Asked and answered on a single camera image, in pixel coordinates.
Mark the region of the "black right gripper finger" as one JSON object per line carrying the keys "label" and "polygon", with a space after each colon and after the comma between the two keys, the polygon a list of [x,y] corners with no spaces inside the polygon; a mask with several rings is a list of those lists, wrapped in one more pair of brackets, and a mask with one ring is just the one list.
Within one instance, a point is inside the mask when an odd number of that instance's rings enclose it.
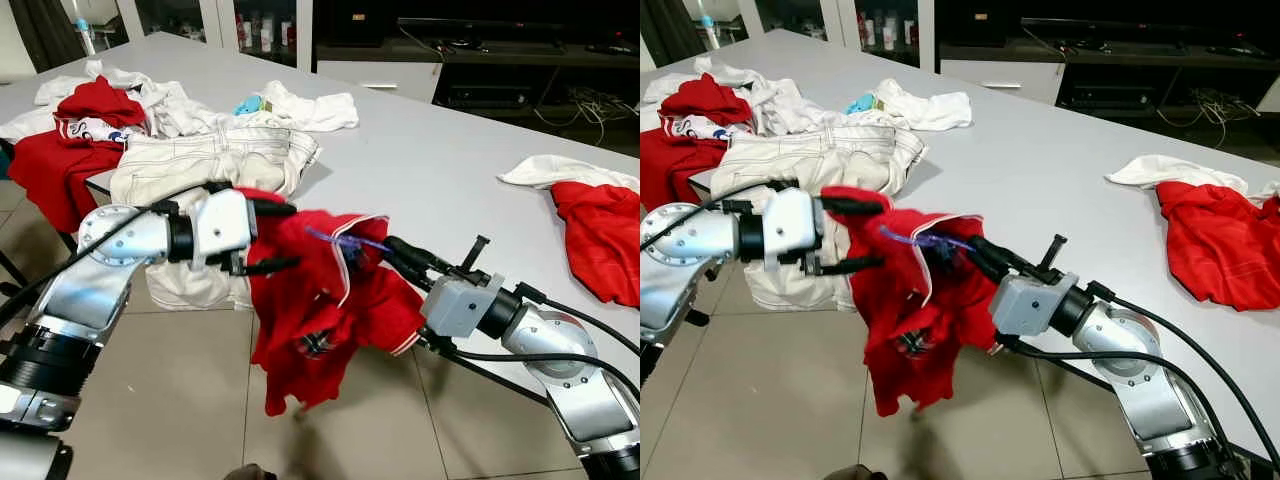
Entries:
{"label": "black right gripper finger", "polygon": [[1019,273],[1018,264],[1021,261],[1020,256],[1007,250],[973,250],[966,256],[996,285],[1010,273]]}
{"label": "black right gripper finger", "polygon": [[430,292],[434,287],[434,280],[428,276],[428,271],[439,273],[442,270],[439,257],[429,252],[390,252],[384,255],[384,260],[411,285],[422,292]]}
{"label": "black right gripper finger", "polygon": [[448,273],[453,268],[449,262],[430,251],[415,247],[397,236],[388,236],[385,238],[385,247],[388,248],[388,260],[396,259],[415,271],[433,270],[436,273]]}
{"label": "black right gripper finger", "polygon": [[1036,266],[1011,250],[989,242],[983,236],[972,236],[966,243],[972,247],[970,259],[984,273],[1024,273]]}

